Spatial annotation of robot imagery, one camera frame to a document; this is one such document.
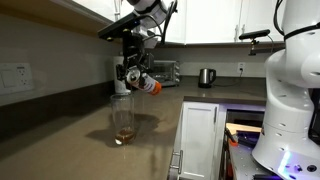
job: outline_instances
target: cable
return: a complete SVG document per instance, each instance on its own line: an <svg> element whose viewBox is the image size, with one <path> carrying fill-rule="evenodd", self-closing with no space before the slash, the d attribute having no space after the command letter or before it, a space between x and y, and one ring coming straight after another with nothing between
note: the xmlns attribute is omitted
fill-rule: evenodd
<svg viewBox="0 0 320 180"><path fill-rule="evenodd" d="M273 16L273 24L274 24L274 27L277 29L277 31L281 34L281 35L284 35L284 32L283 30L280 29L279 27L279 24L278 24L278 9L281 5L283 0L277 0L277 4L276 4L276 8L275 8L275 11L274 11L274 16Z"/></svg>
<svg viewBox="0 0 320 180"><path fill-rule="evenodd" d="M146 41L146 40L149 40L149 39L154 38L154 37L161 37L161 35L155 34L155 35L152 35L152 36L144 38L142 41Z"/></svg>
<svg viewBox="0 0 320 180"><path fill-rule="evenodd" d="M168 13L167 13L167 16L166 16L166 20L164 22L164 27L163 27L163 35L161 37L161 44L164 44L165 43L165 40L166 40L166 33L167 33L167 28L168 28L168 25L169 25L169 22L170 22L170 19L171 19L171 15L176 12L177 10L177 0L174 0L170 3L170 7L168 9Z"/></svg>
<svg viewBox="0 0 320 180"><path fill-rule="evenodd" d="M272 42L272 49L271 49L271 53L273 53L273 48L274 48L274 42L273 39L268 35L268 37L270 38L271 42Z"/></svg>
<svg viewBox="0 0 320 180"><path fill-rule="evenodd" d="M239 76L239 81L234 83L234 84L227 84L227 85L221 85L221 84L212 84L213 86L217 86L217 87L230 87L230 86L235 86L237 84L239 84L241 82L241 78L242 78L242 73L243 70L241 70L240 76Z"/></svg>
<svg viewBox="0 0 320 180"><path fill-rule="evenodd" d="M157 25L157 27L160 31L160 36L162 36L162 29L161 29L160 25L157 23L157 21L151 15L141 15L141 16L136 17L135 20L140 20L140 19L143 19L146 17L148 17L154 21L154 23Z"/></svg>

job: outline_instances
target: backsplash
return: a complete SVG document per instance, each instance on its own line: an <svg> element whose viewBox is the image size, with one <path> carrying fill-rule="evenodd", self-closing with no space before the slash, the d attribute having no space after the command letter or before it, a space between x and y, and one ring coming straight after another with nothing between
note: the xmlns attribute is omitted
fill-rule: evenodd
<svg viewBox="0 0 320 180"><path fill-rule="evenodd" d="M180 74L198 76L201 68L213 68L217 76L237 77L238 62L245 62L243 77L265 77L264 62L269 53L248 56L248 48L158 48L157 60L180 61Z"/></svg>
<svg viewBox="0 0 320 180"><path fill-rule="evenodd" d="M0 106L113 80L120 45L5 15L0 27L0 63L29 63L35 85Z"/></svg>

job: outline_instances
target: cabinet door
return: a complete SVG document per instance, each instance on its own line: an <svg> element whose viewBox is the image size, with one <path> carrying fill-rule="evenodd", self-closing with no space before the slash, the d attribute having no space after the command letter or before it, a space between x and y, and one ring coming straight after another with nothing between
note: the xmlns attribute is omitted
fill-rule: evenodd
<svg viewBox="0 0 320 180"><path fill-rule="evenodd" d="M123 18L129 13L132 13L133 10L134 10L134 7L131 6L131 4L129 4L127 0L122 1L121 8L120 8L120 18Z"/></svg>
<svg viewBox="0 0 320 180"><path fill-rule="evenodd" d="M174 141L174 146L173 146L173 152L171 156L171 161L170 161L170 167L168 171L168 176L167 180L177 180L179 177L179 169L180 167L180 162L183 162L183 151L181 151L181 136L182 136L182 117L183 117L183 107L180 112L180 119L176 131L176 138Z"/></svg>
<svg viewBox="0 0 320 180"><path fill-rule="evenodd" d="M241 0L202 0L187 2L186 42L235 42Z"/></svg>
<svg viewBox="0 0 320 180"><path fill-rule="evenodd" d="M163 0L167 8L169 8L173 0ZM166 42L185 44L186 39L186 3L187 0L178 0L178 13L173 13L166 32ZM155 28L156 34L160 34L159 29Z"/></svg>
<svg viewBox="0 0 320 180"><path fill-rule="evenodd" d="M273 15L277 0L245 0L242 2L242 11L240 18L240 34L252 31L270 29L269 36L273 41L283 41L283 36L274 28ZM278 10L278 24L281 27L284 7L284 0ZM257 38L261 42L271 42L268 37Z"/></svg>
<svg viewBox="0 0 320 180"><path fill-rule="evenodd" d="M185 102L183 105L182 173L180 177L210 180L218 105Z"/></svg>
<svg viewBox="0 0 320 180"><path fill-rule="evenodd" d="M115 4L114 0L72 0L81 6L90 9L91 11L111 20L115 21Z"/></svg>

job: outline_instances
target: brown countertop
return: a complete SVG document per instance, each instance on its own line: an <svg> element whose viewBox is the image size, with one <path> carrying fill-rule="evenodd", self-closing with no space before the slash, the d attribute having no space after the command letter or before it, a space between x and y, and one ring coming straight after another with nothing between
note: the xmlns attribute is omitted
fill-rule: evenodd
<svg viewBox="0 0 320 180"><path fill-rule="evenodd" d="M196 79L186 78L157 96L140 91L134 96L133 144L115 145L109 105L61 117L0 144L1 179L166 179L183 100L261 105L266 93L263 79L199 89Z"/></svg>

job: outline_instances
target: cabinet handle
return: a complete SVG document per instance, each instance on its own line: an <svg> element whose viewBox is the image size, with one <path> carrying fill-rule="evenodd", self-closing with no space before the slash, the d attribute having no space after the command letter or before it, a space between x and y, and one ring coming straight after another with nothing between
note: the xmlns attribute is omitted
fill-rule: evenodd
<svg viewBox="0 0 320 180"><path fill-rule="evenodd" d="M238 26L238 25L236 25L236 28L234 29L234 30L235 30L235 34L234 34L234 42L237 42L238 29L239 29L239 26Z"/></svg>
<svg viewBox="0 0 320 180"><path fill-rule="evenodd" d="M178 174L181 174L181 170L182 170L182 159L183 159L183 150L180 150L180 153L178 153L178 152L173 152L172 155L174 155L174 156L180 156L179 166L175 166L175 165L170 164L170 168L172 168L172 169L178 169Z"/></svg>
<svg viewBox="0 0 320 180"><path fill-rule="evenodd" d="M216 124L217 122L217 107L214 107L214 119L213 119L213 124Z"/></svg>
<svg viewBox="0 0 320 180"><path fill-rule="evenodd" d="M245 24L242 25L241 30L242 30L242 34L246 31L246 25Z"/></svg>
<svg viewBox="0 0 320 180"><path fill-rule="evenodd" d="M118 21L120 19L120 12L121 12L121 1L120 0L114 0L114 17L115 20Z"/></svg>

